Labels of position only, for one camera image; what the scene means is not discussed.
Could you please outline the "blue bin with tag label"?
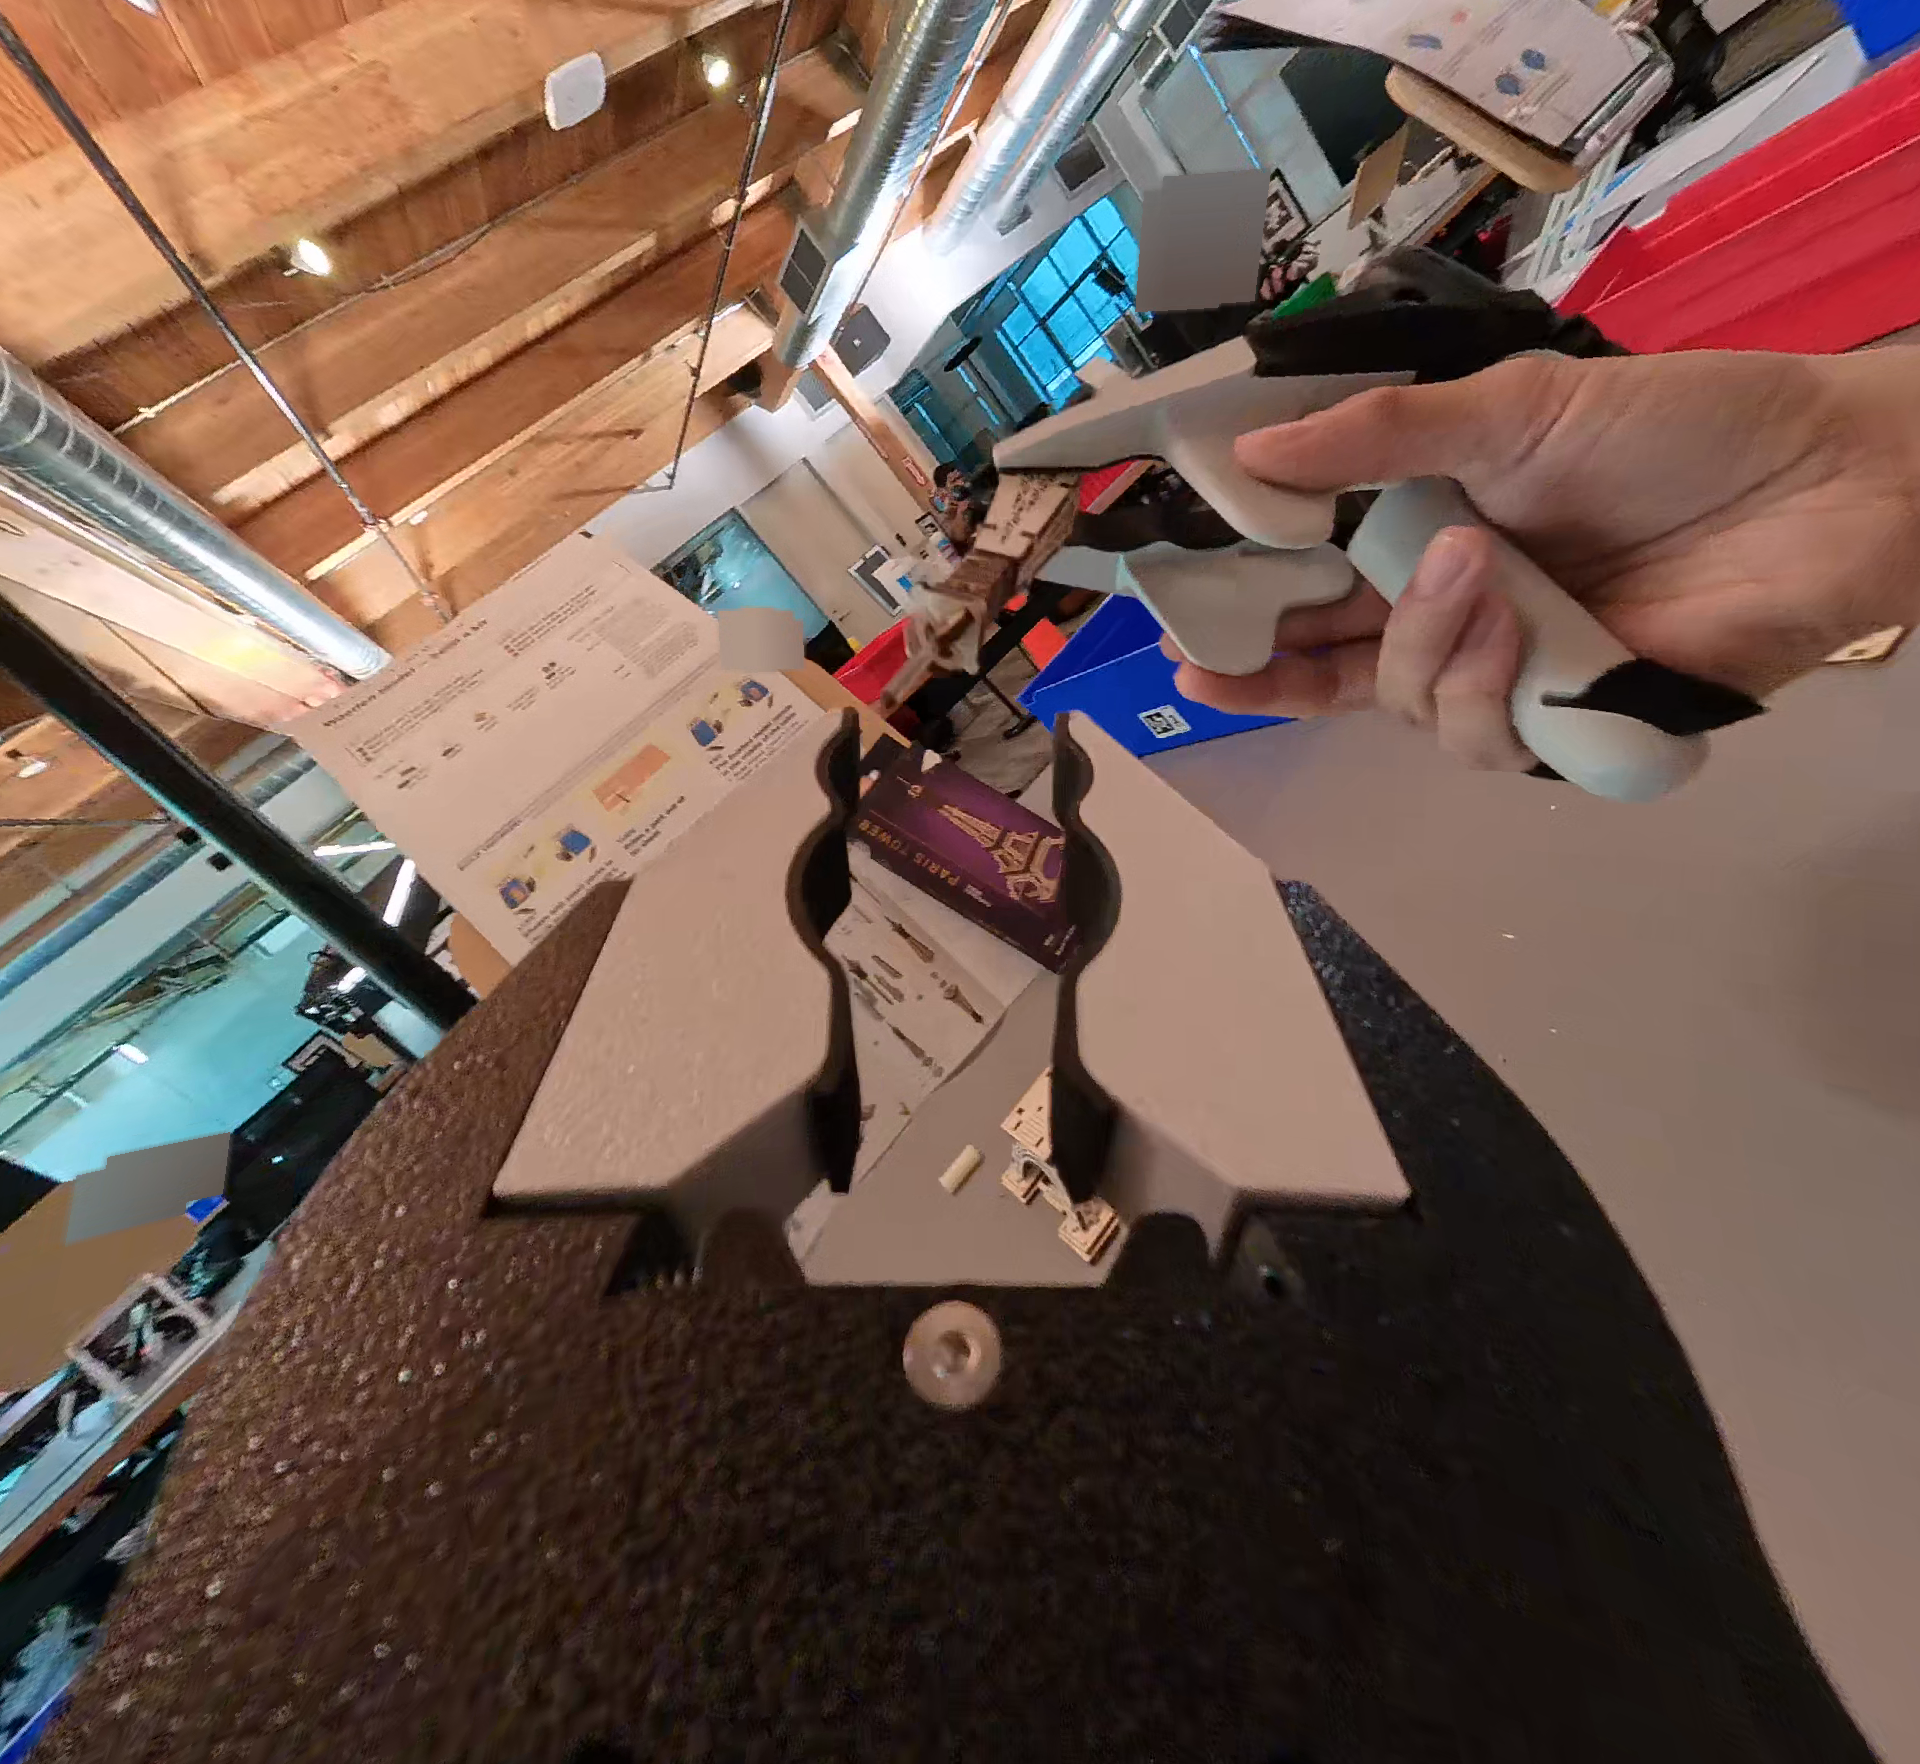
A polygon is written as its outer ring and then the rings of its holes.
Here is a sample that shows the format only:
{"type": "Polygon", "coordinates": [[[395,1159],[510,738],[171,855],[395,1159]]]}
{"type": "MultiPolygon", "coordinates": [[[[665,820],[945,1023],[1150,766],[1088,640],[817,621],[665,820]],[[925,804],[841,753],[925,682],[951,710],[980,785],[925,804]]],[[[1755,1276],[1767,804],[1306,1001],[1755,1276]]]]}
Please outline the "blue bin with tag label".
{"type": "Polygon", "coordinates": [[[1083,713],[1144,758],[1282,725],[1282,718],[1235,715],[1177,693],[1162,626],[1131,596],[1107,596],[1068,643],[1020,692],[1020,707],[1050,727],[1083,713]]]}

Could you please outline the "person's right hand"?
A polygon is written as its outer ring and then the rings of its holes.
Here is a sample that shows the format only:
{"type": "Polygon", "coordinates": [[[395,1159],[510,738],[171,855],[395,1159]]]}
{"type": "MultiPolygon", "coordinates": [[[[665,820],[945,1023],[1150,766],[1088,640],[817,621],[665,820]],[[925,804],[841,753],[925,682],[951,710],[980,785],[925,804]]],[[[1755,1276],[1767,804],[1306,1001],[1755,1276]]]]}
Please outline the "person's right hand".
{"type": "MultiPolygon", "coordinates": [[[[1295,494],[1444,476],[1637,656],[1764,697],[1917,609],[1917,348],[1518,357],[1381,388],[1236,443],[1295,494]]],[[[1187,663],[1227,713],[1380,707],[1466,768],[1533,758],[1508,701],[1522,657],[1492,541],[1451,528],[1403,596],[1292,610],[1243,678],[1187,663]]]]}

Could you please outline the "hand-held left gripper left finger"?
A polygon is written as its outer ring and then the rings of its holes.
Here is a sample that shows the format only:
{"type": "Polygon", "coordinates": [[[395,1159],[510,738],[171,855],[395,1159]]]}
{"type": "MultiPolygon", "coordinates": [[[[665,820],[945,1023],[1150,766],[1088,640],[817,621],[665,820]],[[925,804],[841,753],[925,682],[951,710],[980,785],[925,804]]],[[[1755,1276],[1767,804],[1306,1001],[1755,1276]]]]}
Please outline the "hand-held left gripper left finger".
{"type": "Polygon", "coordinates": [[[851,1189],[862,1091],[828,934],[851,901],[851,710],[635,875],[491,1179],[510,1214],[642,1208],[699,1246],[851,1189]]]}

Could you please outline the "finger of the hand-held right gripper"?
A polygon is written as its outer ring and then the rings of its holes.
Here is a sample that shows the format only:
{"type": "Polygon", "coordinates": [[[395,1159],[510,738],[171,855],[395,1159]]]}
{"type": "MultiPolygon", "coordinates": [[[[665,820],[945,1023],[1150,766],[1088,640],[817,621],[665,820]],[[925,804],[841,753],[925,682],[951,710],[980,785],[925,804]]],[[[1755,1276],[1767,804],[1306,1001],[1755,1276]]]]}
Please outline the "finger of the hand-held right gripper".
{"type": "Polygon", "coordinates": [[[1252,676],[1270,662],[1284,614],[1335,604],[1358,582],[1334,545],[1270,548],[1254,541],[1211,550],[1172,543],[1125,552],[1068,546],[1037,577],[1136,598],[1181,660],[1228,678],[1252,676]]]}
{"type": "Polygon", "coordinates": [[[1335,402],[1337,374],[1267,374],[1251,344],[1221,344],[1150,376],[1105,380],[1090,399],[1001,441],[994,465],[1001,476],[1083,473],[1156,460],[1243,538],[1301,550],[1331,538],[1331,499],[1264,484],[1241,463],[1236,443],[1335,402]]]}

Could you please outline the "printed instruction poster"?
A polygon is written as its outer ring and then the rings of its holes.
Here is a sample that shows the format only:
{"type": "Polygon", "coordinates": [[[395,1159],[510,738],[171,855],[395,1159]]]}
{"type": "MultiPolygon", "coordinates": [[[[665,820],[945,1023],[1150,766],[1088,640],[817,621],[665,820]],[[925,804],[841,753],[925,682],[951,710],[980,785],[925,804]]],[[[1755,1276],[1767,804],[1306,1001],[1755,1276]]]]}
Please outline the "printed instruction poster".
{"type": "Polygon", "coordinates": [[[713,617],[578,533],[292,738],[516,964],[820,713],[778,671],[725,670],[713,617]]]}

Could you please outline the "wooden tower model base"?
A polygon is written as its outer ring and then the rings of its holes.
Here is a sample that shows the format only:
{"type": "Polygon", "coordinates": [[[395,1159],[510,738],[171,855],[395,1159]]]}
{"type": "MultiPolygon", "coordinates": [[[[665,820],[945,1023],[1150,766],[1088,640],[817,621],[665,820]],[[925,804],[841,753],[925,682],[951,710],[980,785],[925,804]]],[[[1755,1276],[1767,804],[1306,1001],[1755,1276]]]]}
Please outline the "wooden tower model base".
{"type": "Polygon", "coordinates": [[[1042,1070],[1002,1120],[1011,1161],[1001,1185],[1022,1208],[1045,1201],[1057,1215],[1060,1242],[1081,1262],[1104,1262],[1123,1238],[1125,1224],[1102,1198],[1072,1201],[1052,1157],[1052,1072],[1042,1070]]]}

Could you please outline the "large red bin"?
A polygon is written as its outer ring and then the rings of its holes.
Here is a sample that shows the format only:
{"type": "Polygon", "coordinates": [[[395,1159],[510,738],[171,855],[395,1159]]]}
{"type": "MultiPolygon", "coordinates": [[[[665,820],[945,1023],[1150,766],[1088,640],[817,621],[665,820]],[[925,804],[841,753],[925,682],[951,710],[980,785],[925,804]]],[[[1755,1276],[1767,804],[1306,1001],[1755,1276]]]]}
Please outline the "large red bin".
{"type": "Polygon", "coordinates": [[[1829,354],[1916,327],[1916,59],[1618,234],[1559,310],[1632,353],[1829,354]]]}

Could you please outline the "printed paper sheet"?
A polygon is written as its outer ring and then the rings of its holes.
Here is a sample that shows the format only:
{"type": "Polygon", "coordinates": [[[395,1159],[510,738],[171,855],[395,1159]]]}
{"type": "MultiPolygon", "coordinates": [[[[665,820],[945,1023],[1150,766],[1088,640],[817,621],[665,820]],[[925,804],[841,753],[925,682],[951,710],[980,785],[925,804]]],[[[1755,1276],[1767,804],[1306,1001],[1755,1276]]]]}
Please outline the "printed paper sheet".
{"type": "Polygon", "coordinates": [[[1217,51],[1367,53],[1569,161],[1652,110],[1673,80],[1658,42],[1581,0],[1221,0],[1200,38],[1217,51]]]}

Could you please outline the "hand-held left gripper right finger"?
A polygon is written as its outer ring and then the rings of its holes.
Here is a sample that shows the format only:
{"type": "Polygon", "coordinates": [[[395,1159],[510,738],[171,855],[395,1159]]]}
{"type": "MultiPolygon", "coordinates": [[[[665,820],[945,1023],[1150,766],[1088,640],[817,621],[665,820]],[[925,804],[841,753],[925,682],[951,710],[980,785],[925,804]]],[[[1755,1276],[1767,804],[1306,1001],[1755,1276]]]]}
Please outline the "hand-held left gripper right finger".
{"type": "Polygon", "coordinates": [[[1412,1185],[1267,864],[1100,723],[1055,723],[1077,950],[1050,1048],[1050,1166],[1214,1255],[1252,1211],[1396,1214],[1412,1185]]]}

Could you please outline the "black metal post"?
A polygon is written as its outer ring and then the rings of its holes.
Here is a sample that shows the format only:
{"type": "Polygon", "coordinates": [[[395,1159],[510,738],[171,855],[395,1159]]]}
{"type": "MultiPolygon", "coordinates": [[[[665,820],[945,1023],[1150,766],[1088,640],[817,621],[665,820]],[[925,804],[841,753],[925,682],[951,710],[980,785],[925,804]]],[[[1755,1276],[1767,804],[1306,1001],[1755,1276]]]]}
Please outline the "black metal post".
{"type": "Polygon", "coordinates": [[[383,924],[337,873],[180,749],[11,601],[2,603],[2,667],[148,798],[301,913],[388,996],[438,1032],[451,1030],[473,1008],[464,984],[383,924]]]}

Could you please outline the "wooden tower model spire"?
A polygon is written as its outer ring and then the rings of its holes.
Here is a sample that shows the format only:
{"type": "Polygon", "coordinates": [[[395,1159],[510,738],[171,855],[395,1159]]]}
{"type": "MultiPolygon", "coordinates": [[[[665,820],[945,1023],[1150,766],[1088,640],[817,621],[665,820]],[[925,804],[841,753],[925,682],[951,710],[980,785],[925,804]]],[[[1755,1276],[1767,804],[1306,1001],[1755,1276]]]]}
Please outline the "wooden tower model spire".
{"type": "Polygon", "coordinates": [[[933,678],[978,674],[1008,603],[1040,577],[1068,543],[1078,514],[1077,469],[1011,472],[997,481],[971,548],[933,582],[918,582],[904,607],[904,660],[876,707],[891,713],[933,678]]]}

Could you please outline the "tan cardboard stand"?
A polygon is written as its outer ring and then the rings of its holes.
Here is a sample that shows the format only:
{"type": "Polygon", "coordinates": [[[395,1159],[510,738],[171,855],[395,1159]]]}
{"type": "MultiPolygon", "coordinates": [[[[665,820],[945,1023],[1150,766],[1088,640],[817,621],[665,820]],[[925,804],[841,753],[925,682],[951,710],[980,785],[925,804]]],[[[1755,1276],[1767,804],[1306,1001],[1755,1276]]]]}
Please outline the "tan cardboard stand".
{"type": "Polygon", "coordinates": [[[1591,172],[1590,165],[1536,143],[1466,98],[1434,84],[1417,71],[1391,65],[1383,86],[1408,118],[1429,126],[1450,142],[1457,152],[1478,160],[1480,165],[1495,170],[1526,192],[1563,193],[1591,172]]]}

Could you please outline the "red plastic bin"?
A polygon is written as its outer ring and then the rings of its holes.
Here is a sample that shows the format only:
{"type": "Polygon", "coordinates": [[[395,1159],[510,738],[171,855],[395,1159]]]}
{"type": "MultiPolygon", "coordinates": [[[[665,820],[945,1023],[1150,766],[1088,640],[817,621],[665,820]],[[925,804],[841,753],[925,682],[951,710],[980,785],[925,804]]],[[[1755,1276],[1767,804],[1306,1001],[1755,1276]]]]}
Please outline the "red plastic bin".
{"type": "Polygon", "coordinates": [[[906,670],[910,621],[902,618],[872,643],[860,647],[836,671],[835,682],[857,701],[887,710],[887,690],[906,670]]]}

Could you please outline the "grey desk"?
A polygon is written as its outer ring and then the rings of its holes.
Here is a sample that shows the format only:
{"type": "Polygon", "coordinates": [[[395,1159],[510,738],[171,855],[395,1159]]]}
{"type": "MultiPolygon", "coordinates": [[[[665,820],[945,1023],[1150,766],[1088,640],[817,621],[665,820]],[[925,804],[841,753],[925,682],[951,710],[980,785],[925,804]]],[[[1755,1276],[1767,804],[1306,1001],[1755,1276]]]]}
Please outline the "grey desk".
{"type": "Polygon", "coordinates": [[[1801,1628],[1916,1759],[1916,640],[1654,807],[1380,715],[1146,761],[1549,1129],[1684,1344],[1801,1628]]]}

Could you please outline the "purple tower model box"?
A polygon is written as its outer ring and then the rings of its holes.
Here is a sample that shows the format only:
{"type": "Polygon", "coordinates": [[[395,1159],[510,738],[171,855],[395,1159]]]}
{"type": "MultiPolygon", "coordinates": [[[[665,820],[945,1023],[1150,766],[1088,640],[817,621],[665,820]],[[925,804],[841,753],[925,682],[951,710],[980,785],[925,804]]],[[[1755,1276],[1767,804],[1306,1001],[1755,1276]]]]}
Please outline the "purple tower model box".
{"type": "Polygon", "coordinates": [[[1058,973],[1077,947],[1063,831],[924,747],[877,741],[860,768],[851,835],[890,869],[1024,959],[1058,973]]]}

